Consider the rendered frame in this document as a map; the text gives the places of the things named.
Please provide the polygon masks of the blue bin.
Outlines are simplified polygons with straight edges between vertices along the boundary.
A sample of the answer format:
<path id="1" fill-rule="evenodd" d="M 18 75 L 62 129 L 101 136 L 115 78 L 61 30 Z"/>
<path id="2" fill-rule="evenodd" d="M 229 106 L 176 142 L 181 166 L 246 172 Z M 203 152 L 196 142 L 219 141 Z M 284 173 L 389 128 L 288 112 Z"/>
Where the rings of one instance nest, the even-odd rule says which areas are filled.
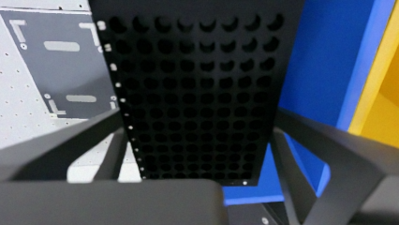
<path id="1" fill-rule="evenodd" d="M 393 0 L 305 0 L 278 106 L 348 130 Z M 286 135 L 319 196 L 324 162 Z M 226 204 L 283 201 L 268 144 L 257 187 L 223 187 Z"/>

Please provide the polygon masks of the yellow recycle bin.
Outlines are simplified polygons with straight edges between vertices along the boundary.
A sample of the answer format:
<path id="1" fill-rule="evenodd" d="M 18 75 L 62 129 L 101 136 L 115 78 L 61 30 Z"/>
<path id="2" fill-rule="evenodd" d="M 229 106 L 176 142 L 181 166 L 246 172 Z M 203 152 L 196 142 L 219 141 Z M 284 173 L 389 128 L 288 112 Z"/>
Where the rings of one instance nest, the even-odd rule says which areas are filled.
<path id="1" fill-rule="evenodd" d="M 348 131 L 399 147 L 399 0 L 393 0 Z"/>

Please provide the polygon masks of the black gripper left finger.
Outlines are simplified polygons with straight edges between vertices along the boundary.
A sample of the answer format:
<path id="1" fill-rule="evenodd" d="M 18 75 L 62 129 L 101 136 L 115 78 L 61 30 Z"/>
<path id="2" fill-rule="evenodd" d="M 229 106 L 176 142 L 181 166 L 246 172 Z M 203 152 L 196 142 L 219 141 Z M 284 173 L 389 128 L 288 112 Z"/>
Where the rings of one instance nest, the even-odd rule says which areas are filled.
<path id="1" fill-rule="evenodd" d="M 119 107 L 74 125 L 0 148 L 0 179 L 70 181 L 71 166 L 108 137 L 111 141 L 90 181 L 120 180 L 128 138 Z"/>

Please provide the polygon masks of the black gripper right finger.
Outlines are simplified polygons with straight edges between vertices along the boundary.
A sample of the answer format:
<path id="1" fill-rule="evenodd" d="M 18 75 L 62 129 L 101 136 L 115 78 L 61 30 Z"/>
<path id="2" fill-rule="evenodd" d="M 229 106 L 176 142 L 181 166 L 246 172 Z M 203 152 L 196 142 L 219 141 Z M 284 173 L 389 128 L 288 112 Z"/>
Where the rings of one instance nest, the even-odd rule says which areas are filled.
<path id="1" fill-rule="evenodd" d="M 319 196 L 285 133 L 328 167 Z M 269 143 L 289 225 L 399 225 L 399 147 L 280 106 Z"/>

